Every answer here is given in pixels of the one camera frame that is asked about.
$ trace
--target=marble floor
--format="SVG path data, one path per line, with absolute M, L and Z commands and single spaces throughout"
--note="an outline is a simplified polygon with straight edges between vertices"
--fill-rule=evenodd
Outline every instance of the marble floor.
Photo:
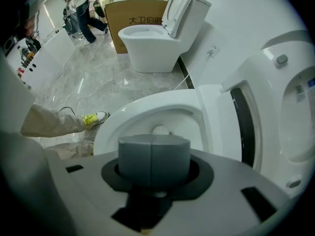
M 52 90 L 43 89 L 37 104 L 48 109 L 71 107 L 76 115 L 97 111 L 111 114 L 139 98 L 173 90 L 183 79 L 175 65 L 172 73 L 144 74 L 135 72 L 128 54 L 117 54 L 110 34 L 96 36 L 97 41 L 88 46 L 79 38 L 71 38 L 76 51 L 55 81 Z M 182 83 L 178 89 L 186 89 Z M 70 109 L 62 110 L 73 114 Z M 45 147 L 60 143 L 94 140 L 98 128 L 62 137 L 44 138 Z

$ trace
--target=toilet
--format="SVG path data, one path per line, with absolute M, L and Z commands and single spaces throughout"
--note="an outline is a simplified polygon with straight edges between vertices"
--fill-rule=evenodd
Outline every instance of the toilet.
M 100 127 L 94 155 L 118 139 L 152 134 L 190 140 L 191 148 L 248 164 L 289 196 L 300 194 L 315 164 L 315 57 L 302 41 L 256 52 L 221 85 L 173 90 L 136 100 Z
M 180 54 L 195 40 L 211 4 L 205 0 L 169 0 L 162 25 L 135 25 L 119 31 L 133 69 L 171 72 Z

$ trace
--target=toilet seat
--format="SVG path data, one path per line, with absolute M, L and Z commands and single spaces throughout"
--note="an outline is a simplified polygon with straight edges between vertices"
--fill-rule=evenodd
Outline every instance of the toilet seat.
M 162 17 L 162 25 L 171 37 L 176 37 L 181 22 L 191 0 L 169 0 Z

